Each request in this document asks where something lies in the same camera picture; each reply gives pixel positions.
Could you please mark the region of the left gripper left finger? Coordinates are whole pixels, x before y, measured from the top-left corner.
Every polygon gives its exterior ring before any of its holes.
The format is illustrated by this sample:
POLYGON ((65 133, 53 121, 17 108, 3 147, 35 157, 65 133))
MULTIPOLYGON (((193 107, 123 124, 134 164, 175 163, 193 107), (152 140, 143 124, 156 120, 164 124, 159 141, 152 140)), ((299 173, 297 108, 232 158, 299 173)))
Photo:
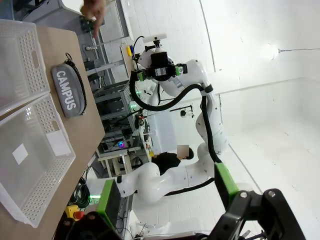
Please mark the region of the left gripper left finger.
POLYGON ((59 221, 56 228, 58 240, 119 240, 116 224, 120 210, 121 194, 115 180, 106 180, 97 208, 82 214, 79 220, 68 217, 59 221))

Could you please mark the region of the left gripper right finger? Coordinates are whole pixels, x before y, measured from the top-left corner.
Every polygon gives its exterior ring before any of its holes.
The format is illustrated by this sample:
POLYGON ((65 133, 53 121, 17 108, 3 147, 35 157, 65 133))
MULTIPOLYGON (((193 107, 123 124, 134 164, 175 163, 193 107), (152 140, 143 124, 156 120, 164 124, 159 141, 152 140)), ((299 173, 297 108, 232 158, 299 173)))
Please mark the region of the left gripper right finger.
POLYGON ((226 212, 209 234, 211 240, 237 240, 247 221, 257 221, 268 240, 305 239, 279 189, 268 189, 263 194, 240 190, 222 162, 214 165, 214 182, 226 212))

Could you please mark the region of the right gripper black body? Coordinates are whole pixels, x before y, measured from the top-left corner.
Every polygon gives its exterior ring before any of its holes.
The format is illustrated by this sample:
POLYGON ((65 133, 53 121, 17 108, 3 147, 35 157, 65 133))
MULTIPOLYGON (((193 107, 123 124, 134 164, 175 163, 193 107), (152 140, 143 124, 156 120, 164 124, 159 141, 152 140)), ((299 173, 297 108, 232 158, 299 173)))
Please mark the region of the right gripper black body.
POLYGON ((168 57, 167 52, 153 53, 150 58, 151 66, 146 70, 147 79, 167 81, 176 76, 174 61, 168 57))

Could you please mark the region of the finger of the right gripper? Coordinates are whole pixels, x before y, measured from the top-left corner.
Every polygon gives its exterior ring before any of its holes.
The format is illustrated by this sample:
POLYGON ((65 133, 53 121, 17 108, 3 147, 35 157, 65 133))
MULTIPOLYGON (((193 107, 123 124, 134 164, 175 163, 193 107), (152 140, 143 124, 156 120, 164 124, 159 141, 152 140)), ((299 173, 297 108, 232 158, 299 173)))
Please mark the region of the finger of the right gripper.
POLYGON ((150 71, 149 70, 138 70, 138 71, 136 71, 136 78, 138 81, 143 82, 146 79, 150 78, 150 71))
POLYGON ((186 63, 178 63, 174 65, 174 73, 176 76, 188 73, 188 66, 186 63))

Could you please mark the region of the person bare hand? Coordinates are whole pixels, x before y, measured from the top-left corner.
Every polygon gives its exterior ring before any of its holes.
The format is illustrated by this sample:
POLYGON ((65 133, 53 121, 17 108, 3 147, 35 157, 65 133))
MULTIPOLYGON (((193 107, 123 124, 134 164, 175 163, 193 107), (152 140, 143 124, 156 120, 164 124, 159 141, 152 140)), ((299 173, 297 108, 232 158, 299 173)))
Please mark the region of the person bare hand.
POLYGON ((107 2, 105 0, 84 0, 83 5, 80 8, 80 12, 87 19, 95 18, 93 35, 97 39, 99 35, 99 29, 104 21, 104 11, 107 2))

